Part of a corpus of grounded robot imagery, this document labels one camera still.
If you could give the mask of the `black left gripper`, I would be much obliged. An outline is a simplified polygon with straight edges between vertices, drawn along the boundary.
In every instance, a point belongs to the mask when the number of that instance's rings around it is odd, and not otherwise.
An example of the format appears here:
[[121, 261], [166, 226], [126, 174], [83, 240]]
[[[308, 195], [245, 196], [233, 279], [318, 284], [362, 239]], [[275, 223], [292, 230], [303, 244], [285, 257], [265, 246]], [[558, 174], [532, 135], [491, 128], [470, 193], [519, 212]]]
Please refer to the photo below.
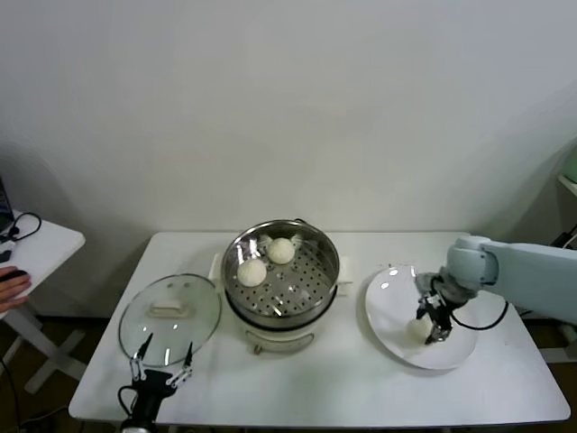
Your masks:
[[130, 360], [132, 375], [131, 388], [136, 393], [132, 408], [135, 419], [156, 419], [163, 401], [176, 393], [179, 387], [192, 374], [193, 343], [190, 342], [182, 368], [171, 376], [170, 373], [147, 369], [144, 371], [143, 358], [152, 341], [150, 333]]

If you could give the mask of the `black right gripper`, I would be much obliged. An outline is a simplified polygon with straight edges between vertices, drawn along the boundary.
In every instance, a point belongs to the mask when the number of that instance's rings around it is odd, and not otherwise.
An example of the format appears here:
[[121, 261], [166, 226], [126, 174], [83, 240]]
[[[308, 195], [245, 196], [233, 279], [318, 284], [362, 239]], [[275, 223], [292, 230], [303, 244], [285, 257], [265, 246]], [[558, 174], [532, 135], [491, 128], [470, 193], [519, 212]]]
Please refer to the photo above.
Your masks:
[[421, 294], [418, 300], [416, 320], [428, 317], [431, 322], [430, 334], [425, 345], [444, 342], [451, 334], [451, 310], [439, 294]]

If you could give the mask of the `person's bare hand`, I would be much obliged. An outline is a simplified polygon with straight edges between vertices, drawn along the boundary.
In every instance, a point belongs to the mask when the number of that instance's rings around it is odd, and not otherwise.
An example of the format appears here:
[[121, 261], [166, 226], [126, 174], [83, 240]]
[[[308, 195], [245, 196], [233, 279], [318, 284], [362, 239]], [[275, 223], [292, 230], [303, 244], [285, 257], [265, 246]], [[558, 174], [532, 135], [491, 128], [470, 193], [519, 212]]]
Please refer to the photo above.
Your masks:
[[31, 287], [31, 276], [14, 266], [2, 267], [0, 283], [0, 312], [5, 313], [26, 303], [24, 293]]

